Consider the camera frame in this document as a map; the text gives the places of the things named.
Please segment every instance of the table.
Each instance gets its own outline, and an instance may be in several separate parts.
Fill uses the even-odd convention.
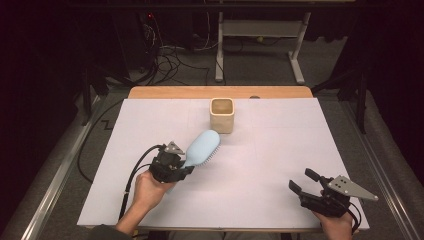
[[[355,0],[318,0],[313,2],[353,2]],[[249,2],[288,2],[287,0],[265,0]],[[310,2],[308,0],[296,0],[295,2]],[[250,36],[250,37],[295,37],[296,46],[293,51],[289,51],[288,57],[292,66],[293,74],[299,85],[305,84],[302,71],[297,57],[308,28],[310,12],[305,12],[303,19],[299,21],[258,21],[258,20],[229,20],[224,19],[224,14],[219,13],[218,18],[218,50],[216,54],[215,80],[221,82],[224,79],[224,36]]]
[[[303,175],[305,167],[324,176],[348,175],[317,100],[302,86],[133,88],[121,108],[78,224],[114,225],[129,172],[143,152],[165,140],[186,149],[208,128],[209,98],[224,96],[235,99],[233,133],[221,134],[221,148],[214,158],[178,183],[141,227],[319,230],[317,219],[300,207],[298,197],[288,189],[288,180],[319,194],[319,184]],[[252,96],[261,99],[246,99]],[[362,212],[357,199],[352,202]],[[360,229],[367,228],[364,217]]]

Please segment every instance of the wire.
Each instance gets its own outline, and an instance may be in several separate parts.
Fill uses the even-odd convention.
[[[145,28],[145,31],[147,32],[147,36],[146,36],[146,40],[149,40],[149,38],[150,38],[150,34],[152,35],[152,44],[151,44],[151,46],[150,46],[150,48],[149,49],[152,49],[153,48],[153,46],[155,45],[155,42],[156,42],[156,33],[155,33],[155,30],[153,30],[153,28],[152,27],[150,27],[149,25],[147,25],[147,24],[143,24],[143,27]]]
[[[143,166],[141,166],[140,168],[138,167],[138,165],[140,165],[141,161],[143,161],[143,159],[147,156],[147,154],[149,154],[151,151],[153,151],[156,148],[165,148],[165,145],[155,145],[149,149],[147,149],[147,151],[140,157],[140,159],[138,160],[137,164],[134,166],[133,170],[131,171],[130,177],[128,178],[128,182],[127,185],[125,187],[125,192],[124,192],[124,198],[122,199],[122,205],[121,205],[121,212],[119,213],[119,219],[122,218],[122,216],[124,216],[125,210],[127,208],[127,202],[128,202],[128,195],[130,193],[131,190],[131,183],[132,180],[134,179],[135,174],[137,173],[137,171],[142,168]]]
[[[175,48],[175,49],[185,49],[185,48],[183,48],[183,47],[170,46],[170,45],[165,45],[165,46],[160,47],[160,48],[169,48],[169,49],[172,49],[172,48]]]
[[[90,137],[91,132],[93,131],[94,127],[96,126],[96,124],[100,121],[100,119],[109,111],[111,110],[113,107],[117,106],[119,103],[121,103],[122,101],[124,101],[124,99],[119,100],[118,102],[114,103],[112,106],[110,106],[108,109],[106,109],[100,116],[99,118],[93,123],[93,125],[91,126],[90,130],[88,131],[87,135],[85,136],[84,141],[81,144],[81,147],[79,149],[79,153],[78,153],[78,157],[77,157],[77,167],[78,167],[78,171],[81,174],[81,176],[87,180],[89,183],[93,183],[93,180],[91,180],[89,177],[87,177],[87,175],[85,175],[85,173],[82,171],[81,168],[81,153],[82,150],[85,147],[85,144],[87,143],[87,139]]]
[[[187,84],[187,83],[185,83],[185,82],[181,82],[180,80],[175,79],[175,78],[174,78],[174,76],[175,76],[175,75],[176,75],[176,73],[174,73],[174,75],[172,75],[172,76],[168,77],[167,79],[164,79],[163,81],[157,82],[157,83],[155,83],[155,84],[157,85],[157,84],[162,83],[162,82],[164,82],[164,81],[173,80],[173,81],[175,81],[175,82],[177,82],[177,83],[180,83],[180,84],[182,84],[182,85],[184,85],[184,86],[190,86],[190,84]]]
[[[215,48],[216,46],[218,46],[218,43],[215,43],[214,45],[208,47],[208,48],[200,48],[200,49],[194,49],[194,51],[204,51],[204,50],[209,50],[212,48]]]
[[[156,72],[155,72],[155,75],[154,76],[152,76],[150,79],[149,79],[149,81],[146,83],[146,86],[150,86],[151,84],[152,84],[152,82],[153,82],[153,80],[155,79],[155,77],[156,77],[156,74],[159,72],[159,65],[158,65],[158,59],[157,59],[157,56],[156,56],[156,58],[155,58],[155,60],[154,60],[154,62],[153,62],[153,65],[155,66],[155,69],[156,69]]]
[[[158,36],[159,36],[160,44],[161,44],[161,46],[163,47],[163,41],[162,41],[162,37],[161,37],[161,35],[160,35],[160,30],[159,30],[158,22],[156,21],[155,16],[154,16],[154,15],[152,15],[152,16],[153,16],[153,20],[154,20],[155,25],[156,25],[156,30],[158,31]]]
[[[166,72],[166,74],[164,72],[162,72],[161,70],[159,70],[159,72],[162,73],[164,75],[164,77],[161,80],[157,81],[157,82],[152,82],[152,85],[158,85],[159,83],[168,81],[169,79],[171,79],[172,77],[174,77],[177,74],[177,72],[178,72],[179,63],[177,64],[175,62],[172,62],[167,56],[162,56],[162,57],[163,58],[166,58],[168,60],[166,62],[169,63],[170,69]],[[175,73],[171,77],[168,77],[168,75],[172,71],[174,71],[174,70],[176,70]]]
[[[177,52],[176,52],[176,51],[175,51],[175,58],[176,58],[176,59],[178,59],[178,61],[179,61],[179,63],[180,63],[181,65],[184,65],[184,66],[186,66],[186,67],[193,68],[193,69],[199,69],[199,70],[206,70],[206,75],[205,75],[205,86],[207,86],[207,85],[208,85],[208,74],[209,74],[209,70],[210,70],[210,68],[207,68],[207,67],[194,67],[194,66],[188,65],[188,64],[184,63],[183,61],[181,61],[181,59],[178,57],[178,54],[177,54]]]
[[[222,71],[222,80],[224,82],[224,86],[227,86],[227,80],[225,79],[225,73],[224,73],[224,69],[222,69],[221,65],[219,64],[218,60],[215,60],[216,64],[218,65],[218,67],[221,69]]]
[[[135,171],[136,171],[136,172],[138,172],[140,169],[142,169],[142,168],[144,168],[144,167],[147,167],[147,166],[150,166],[150,165],[152,165],[152,164],[150,164],[150,163],[148,163],[148,164],[144,164],[144,165],[142,165],[141,167],[137,168],[137,170],[135,170]]]
[[[206,12],[206,17],[208,19],[208,38],[206,39],[205,46],[201,49],[198,49],[198,50],[206,49],[208,44],[209,44],[209,38],[210,38],[210,34],[211,34],[211,24],[210,24],[209,12]]]
[[[354,206],[355,208],[356,208],[356,211],[358,212],[358,214],[359,214],[359,221],[358,221],[358,219],[356,218],[356,216],[353,214],[353,212],[352,211],[350,211],[349,209],[348,209],[348,212],[349,212],[349,214],[352,216],[352,218],[353,218],[353,220],[355,221],[355,224],[353,225],[353,227],[352,227],[352,235],[355,233],[355,231],[359,228],[359,226],[361,225],[361,222],[362,222],[362,215],[361,215],[361,212],[359,211],[359,209],[355,206],[355,204],[353,204],[353,203],[350,203],[352,206]]]
[[[156,64],[152,64],[149,71],[144,76],[141,76],[140,78],[138,78],[137,80],[134,80],[133,82],[136,86],[139,86],[139,83],[147,81],[147,80],[151,79],[152,77],[154,78],[156,76],[156,73],[157,73]],[[124,87],[124,88],[128,87],[127,84],[112,82],[112,81],[108,80],[107,78],[106,78],[106,83],[108,85],[114,86],[114,87]]]

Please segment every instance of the white table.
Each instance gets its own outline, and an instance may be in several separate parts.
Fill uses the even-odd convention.
[[[186,149],[209,129],[209,99],[127,99],[78,225],[115,225],[128,176],[151,146]],[[317,99],[235,99],[235,125],[221,147],[196,167],[141,222],[146,229],[304,232],[318,220],[289,188],[319,194],[305,168],[348,177]],[[149,163],[157,152],[150,153]],[[351,199],[362,212],[356,198]],[[360,229],[369,228],[365,215]]]

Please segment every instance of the hand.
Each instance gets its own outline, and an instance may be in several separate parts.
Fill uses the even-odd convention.
[[[137,176],[135,193],[131,206],[150,211],[162,200],[163,195],[176,183],[160,183],[150,171]]]
[[[150,171],[138,175],[131,206],[116,224],[116,229],[131,236],[146,214],[159,204],[165,192],[175,184],[156,181]]]
[[[314,211],[312,213],[321,221],[322,229],[329,240],[352,239],[353,218],[349,213],[346,212],[340,218],[326,217]]]

